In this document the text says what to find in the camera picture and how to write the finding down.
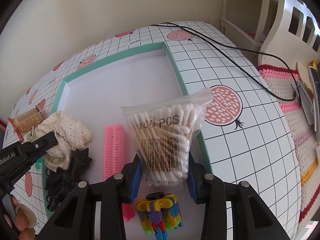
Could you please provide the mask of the person's left hand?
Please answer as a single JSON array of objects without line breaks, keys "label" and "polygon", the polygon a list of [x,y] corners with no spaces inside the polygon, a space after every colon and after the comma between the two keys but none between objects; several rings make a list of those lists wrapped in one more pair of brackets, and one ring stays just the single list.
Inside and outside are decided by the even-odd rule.
[{"label": "person's left hand", "polygon": [[[16,207],[19,204],[18,200],[12,194],[10,195],[10,198],[13,202],[13,205]],[[12,228],[12,221],[7,216],[7,214],[4,214],[4,218],[9,224],[10,228]],[[20,235],[19,235],[20,240],[34,240],[36,238],[35,230],[33,228],[32,229],[28,228],[29,220],[27,215],[22,210],[18,210],[16,214],[15,225],[20,232]]]}]

